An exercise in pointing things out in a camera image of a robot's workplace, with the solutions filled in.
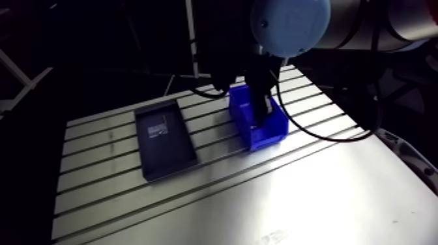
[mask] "black tray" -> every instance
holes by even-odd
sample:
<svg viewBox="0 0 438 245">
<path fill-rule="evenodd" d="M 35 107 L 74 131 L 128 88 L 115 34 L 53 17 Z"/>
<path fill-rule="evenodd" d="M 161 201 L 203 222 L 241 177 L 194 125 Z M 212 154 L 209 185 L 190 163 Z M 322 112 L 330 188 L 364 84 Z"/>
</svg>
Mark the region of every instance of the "black tray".
<svg viewBox="0 0 438 245">
<path fill-rule="evenodd" d="M 176 100 L 135 110 L 143 176 L 148 181 L 197 164 Z"/>
</svg>

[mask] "aluminum table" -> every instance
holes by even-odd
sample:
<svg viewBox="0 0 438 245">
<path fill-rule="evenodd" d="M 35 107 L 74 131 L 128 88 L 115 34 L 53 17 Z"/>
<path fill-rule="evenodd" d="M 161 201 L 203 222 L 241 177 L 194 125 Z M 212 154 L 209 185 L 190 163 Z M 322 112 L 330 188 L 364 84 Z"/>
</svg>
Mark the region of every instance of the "aluminum table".
<svg viewBox="0 0 438 245">
<path fill-rule="evenodd" d="M 301 125 L 323 136 L 363 134 L 294 66 L 282 68 L 280 82 Z M 133 110 L 170 99 L 199 164 L 147 182 Z M 290 124 L 284 141 L 249 153 L 227 106 L 228 97 L 185 91 L 68 122 L 53 243 L 438 244 L 438 198 L 377 137 L 335 144 Z"/>
</svg>

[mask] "blue plastic bin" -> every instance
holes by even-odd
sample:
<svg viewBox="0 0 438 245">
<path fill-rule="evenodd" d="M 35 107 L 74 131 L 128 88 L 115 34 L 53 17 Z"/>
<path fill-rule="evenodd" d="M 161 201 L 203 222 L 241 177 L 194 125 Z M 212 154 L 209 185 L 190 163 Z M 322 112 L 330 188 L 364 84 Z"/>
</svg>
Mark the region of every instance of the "blue plastic bin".
<svg viewBox="0 0 438 245">
<path fill-rule="evenodd" d="M 251 129 L 256 125 L 250 105 L 250 91 L 247 85 L 229 90 L 229 112 L 250 151 L 256 151 L 274 145 L 286 138 L 289 121 L 278 104 L 270 99 L 272 113 L 262 127 Z"/>
</svg>

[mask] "blue cap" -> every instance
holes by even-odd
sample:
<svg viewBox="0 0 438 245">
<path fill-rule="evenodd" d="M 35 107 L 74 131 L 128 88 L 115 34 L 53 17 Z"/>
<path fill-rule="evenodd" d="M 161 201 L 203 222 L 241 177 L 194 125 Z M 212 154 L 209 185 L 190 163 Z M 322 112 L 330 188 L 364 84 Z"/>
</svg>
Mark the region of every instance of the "blue cap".
<svg viewBox="0 0 438 245">
<path fill-rule="evenodd" d="M 313 48 L 330 21 L 330 0 L 255 0 L 251 30 L 263 49 L 289 58 Z"/>
</svg>

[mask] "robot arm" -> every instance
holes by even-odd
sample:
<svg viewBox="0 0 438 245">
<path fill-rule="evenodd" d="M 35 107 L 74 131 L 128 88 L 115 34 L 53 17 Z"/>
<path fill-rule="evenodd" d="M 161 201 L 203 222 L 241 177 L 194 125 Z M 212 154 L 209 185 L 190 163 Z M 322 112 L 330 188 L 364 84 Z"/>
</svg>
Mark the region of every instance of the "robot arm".
<svg viewBox="0 0 438 245">
<path fill-rule="evenodd" d="M 250 21 L 239 22 L 229 38 L 213 38 L 212 50 L 220 51 L 212 52 L 210 66 L 220 67 L 211 74 L 224 91 L 245 75 L 258 124 L 269 114 L 266 97 L 276 84 L 270 72 L 278 75 L 281 58 L 312 48 L 371 50 L 373 36 L 376 51 L 403 51 L 438 36 L 435 0 L 254 0 L 247 8 Z"/>
</svg>

